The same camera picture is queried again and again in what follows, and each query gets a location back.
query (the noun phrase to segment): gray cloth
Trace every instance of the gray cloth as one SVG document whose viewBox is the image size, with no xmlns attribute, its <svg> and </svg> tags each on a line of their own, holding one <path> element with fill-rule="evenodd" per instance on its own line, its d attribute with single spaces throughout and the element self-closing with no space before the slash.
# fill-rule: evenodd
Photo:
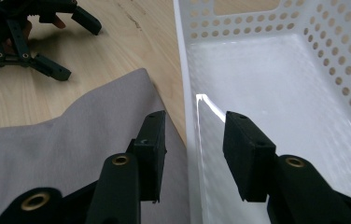
<svg viewBox="0 0 351 224">
<path fill-rule="evenodd" d="M 163 110 L 147 71 L 90 91 L 57 119 L 0 129 L 0 214 L 29 189 L 68 195 L 98 179 L 107 157 L 125 152 L 147 114 Z M 187 151 L 170 118 L 161 202 L 142 203 L 142 223 L 190 223 Z"/>
</svg>

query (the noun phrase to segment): wooden surface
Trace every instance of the wooden surface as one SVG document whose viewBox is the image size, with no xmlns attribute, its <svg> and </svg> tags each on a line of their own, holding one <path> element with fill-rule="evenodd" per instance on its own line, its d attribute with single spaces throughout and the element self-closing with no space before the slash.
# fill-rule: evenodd
<svg viewBox="0 0 351 224">
<path fill-rule="evenodd" d="M 78 97 L 145 67 L 183 140 L 184 101 L 173 1 L 80 0 L 103 30 L 92 35 L 71 15 L 58 30 L 33 17 L 32 53 L 40 52 L 73 73 L 59 82 L 31 68 L 0 68 L 0 127 L 37 124 L 60 116 Z"/>
</svg>

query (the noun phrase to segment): gray fabric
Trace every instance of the gray fabric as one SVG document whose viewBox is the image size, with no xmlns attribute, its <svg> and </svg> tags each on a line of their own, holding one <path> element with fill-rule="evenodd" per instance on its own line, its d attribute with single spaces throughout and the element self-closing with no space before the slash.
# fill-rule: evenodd
<svg viewBox="0 0 351 224">
<path fill-rule="evenodd" d="M 124 152 L 145 116 L 164 109 L 145 69 L 80 97 L 57 119 L 0 129 L 0 214 L 37 187 L 63 196 L 98 179 L 107 157 Z M 190 223 L 187 155 L 166 118 L 161 202 L 142 203 L 142 223 Z"/>
</svg>

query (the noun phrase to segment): white storage basket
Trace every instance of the white storage basket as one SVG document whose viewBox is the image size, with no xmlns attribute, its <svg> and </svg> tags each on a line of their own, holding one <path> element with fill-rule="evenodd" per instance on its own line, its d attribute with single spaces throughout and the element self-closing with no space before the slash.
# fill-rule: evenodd
<svg viewBox="0 0 351 224">
<path fill-rule="evenodd" d="M 266 204 L 242 202 L 223 158 L 228 110 L 351 196 L 351 0 L 281 0 L 223 16 L 214 0 L 175 0 L 175 18 L 192 221 L 269 223 Z"/>
</svg>

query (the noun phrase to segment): white plastic basket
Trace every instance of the white plastic basket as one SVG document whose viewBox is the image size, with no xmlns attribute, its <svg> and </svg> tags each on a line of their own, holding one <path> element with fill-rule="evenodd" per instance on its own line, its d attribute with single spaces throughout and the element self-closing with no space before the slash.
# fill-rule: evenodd
<svg viewBox="0 0 351 224">
<path fill-rule="evenodd" d="M 351 196 L 351 0 L 281 0 L 223 16 L 214 0 L 176 0 L 175 18 L 192 222 L 269 223 L 266 204 L 242 202 L 223 158 L 227 110 Z"/>
</svg>

